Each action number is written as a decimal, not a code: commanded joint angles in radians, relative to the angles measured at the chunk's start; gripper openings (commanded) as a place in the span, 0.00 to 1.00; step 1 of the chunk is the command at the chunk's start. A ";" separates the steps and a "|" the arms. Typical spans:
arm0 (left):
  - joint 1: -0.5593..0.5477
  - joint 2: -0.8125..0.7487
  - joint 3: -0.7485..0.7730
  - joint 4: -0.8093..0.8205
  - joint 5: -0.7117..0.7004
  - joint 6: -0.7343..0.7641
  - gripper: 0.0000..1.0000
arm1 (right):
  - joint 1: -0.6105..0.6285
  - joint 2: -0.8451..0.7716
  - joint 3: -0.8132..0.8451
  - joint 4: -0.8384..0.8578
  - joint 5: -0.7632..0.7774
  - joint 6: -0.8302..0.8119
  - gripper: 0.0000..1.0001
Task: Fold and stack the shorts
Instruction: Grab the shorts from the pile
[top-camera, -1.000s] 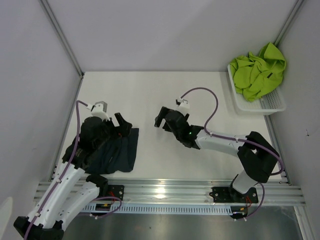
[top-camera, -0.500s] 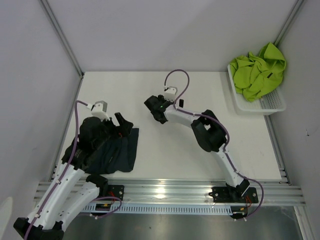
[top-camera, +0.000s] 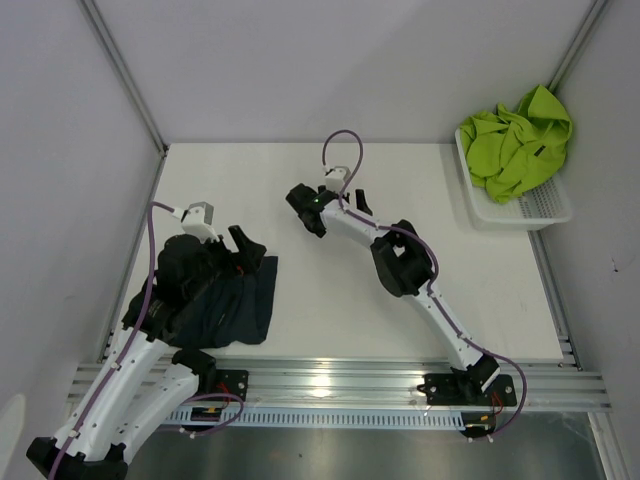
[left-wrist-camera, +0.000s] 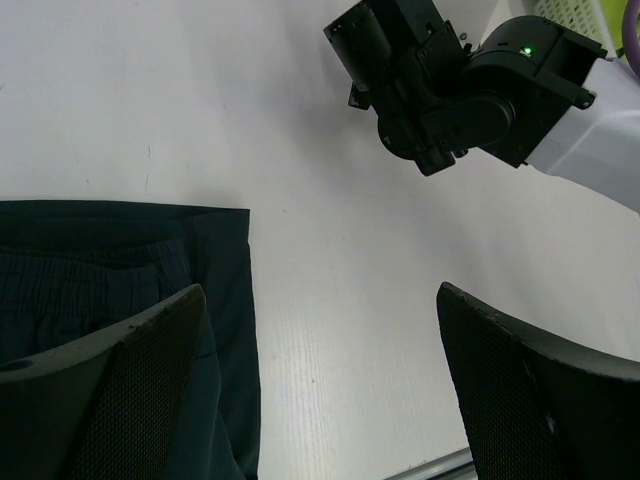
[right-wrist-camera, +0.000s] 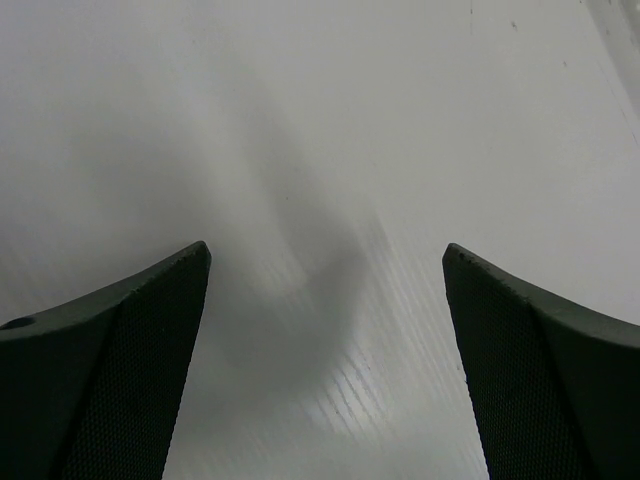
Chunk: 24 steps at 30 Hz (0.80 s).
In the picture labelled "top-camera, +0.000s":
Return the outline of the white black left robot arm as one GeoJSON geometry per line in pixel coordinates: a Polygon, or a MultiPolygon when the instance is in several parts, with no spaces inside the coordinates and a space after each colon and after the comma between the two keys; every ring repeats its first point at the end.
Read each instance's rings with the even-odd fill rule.
{"type": "Polygon", "coordinates": [[[123,479],[137,451],[180,405],[220,400],[244,404],[221,388],[216,360],[199,349],[180,349],[156,385],[139,387],[217,280],[255,273],[265,246],[233,225],[236,245],[207,233],[169,238],[152,254],[146,284],[129,305],[114,349],[67,422],[51,437],[37,437],[26,456],[47,479],[123,479]]]}

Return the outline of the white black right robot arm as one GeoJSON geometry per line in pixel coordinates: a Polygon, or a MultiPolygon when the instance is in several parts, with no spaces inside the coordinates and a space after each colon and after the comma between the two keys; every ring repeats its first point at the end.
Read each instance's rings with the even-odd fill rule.
{"type": "Polygon", "coordinates": [[[290,190],[286,201],[312,234],[343,235],[369,249],[385,290],[407,301],[430,322],[446,348],[458,395],[464,401],[479,403],[491,394],[500,374],[498,362],[473,343],[442,298],[436,285],[437,261],[410,222],[377,222],[362,189],[356,191],[355,206],[326,188],[316,191],[302,183],[290,190]]]}

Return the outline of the dark navy shorts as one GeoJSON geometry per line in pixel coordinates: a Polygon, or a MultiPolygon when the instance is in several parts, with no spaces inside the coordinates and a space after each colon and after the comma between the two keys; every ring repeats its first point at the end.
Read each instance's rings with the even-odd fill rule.
{"type": "Polygon", "coordinates": [[[178,348],[223,348],[234,342],[259,345],[268,335],[279,258],[267,256],[253,274],[219,279],[193,304],[171,344],[178,348]]]}

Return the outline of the lime green shorts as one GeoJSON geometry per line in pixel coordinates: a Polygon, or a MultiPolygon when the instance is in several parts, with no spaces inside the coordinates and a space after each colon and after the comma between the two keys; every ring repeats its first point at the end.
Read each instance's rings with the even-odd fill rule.
{"type": "Polygon", "coordinates": [[[474,186],[505,204],[548,181],[564,165],[573,121],[547,87],[538,85],[510,110],[499,103],[459,125],[474,186]]]}

